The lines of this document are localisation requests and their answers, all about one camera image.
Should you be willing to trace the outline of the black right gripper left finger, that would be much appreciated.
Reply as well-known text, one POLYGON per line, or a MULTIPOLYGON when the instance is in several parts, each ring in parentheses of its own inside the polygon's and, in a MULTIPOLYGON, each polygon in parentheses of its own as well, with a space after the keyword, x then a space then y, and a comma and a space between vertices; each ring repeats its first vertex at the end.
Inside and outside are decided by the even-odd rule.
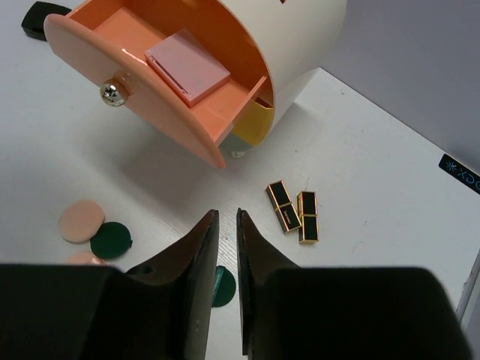
POLYGON ((3 359, 203 359, 219 214, 128 271, 1 266, 3 359))

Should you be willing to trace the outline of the green round compact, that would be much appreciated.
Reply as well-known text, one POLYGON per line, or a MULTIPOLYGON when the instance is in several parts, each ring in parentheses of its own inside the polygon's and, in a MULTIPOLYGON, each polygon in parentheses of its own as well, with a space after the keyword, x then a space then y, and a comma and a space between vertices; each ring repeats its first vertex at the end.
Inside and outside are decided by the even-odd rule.
POLYGON ((231 271, 219 265, 215 272, 214 290, 211 306, 221 308, 229 304, 236 294, 236 279, 231 271))

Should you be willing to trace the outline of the black square compact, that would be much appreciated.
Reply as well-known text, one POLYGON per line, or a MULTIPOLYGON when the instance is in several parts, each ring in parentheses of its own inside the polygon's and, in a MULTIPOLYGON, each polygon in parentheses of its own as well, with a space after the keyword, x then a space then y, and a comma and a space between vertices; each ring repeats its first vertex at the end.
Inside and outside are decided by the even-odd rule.
POLYGON ((25 34, 38 41, 47 41, 44 32, 44 20, 50 14, 65 16, 72 10, 60 4, 36 1, 24 16, 21 27, 25 34))

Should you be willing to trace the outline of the pink square compact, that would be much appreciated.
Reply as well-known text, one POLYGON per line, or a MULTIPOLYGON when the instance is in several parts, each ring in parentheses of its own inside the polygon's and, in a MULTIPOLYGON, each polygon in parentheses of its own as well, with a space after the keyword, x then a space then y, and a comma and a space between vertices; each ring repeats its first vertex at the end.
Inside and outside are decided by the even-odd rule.
POLYGON ((147 49, 145 60, 190 108, 230 80, 230 72, 186 29, 147 49))

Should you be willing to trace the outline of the orange top drawer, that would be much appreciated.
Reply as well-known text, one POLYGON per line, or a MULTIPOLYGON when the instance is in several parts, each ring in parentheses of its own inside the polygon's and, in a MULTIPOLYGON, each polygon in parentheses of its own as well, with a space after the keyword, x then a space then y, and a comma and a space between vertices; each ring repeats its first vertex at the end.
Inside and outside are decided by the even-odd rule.
POLYGON ((86 1, 43 25, 51 50, 90 82, 125 90, 125 106, 215 168, 219 149, 255 102, 274 103, 266 63, 246 28, 219 1, 86 1), (189 31, 231 74, 229 82, 187 106, 149 67, 145 53, 189 31))

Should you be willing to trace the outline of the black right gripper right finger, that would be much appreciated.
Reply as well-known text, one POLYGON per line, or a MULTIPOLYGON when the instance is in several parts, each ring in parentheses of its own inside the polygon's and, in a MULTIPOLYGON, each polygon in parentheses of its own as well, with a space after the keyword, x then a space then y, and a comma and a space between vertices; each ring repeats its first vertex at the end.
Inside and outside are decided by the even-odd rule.
POLYGON ((236 216, 249 359, 471 359, 442 284, 419 267, 302 268, 236 216))

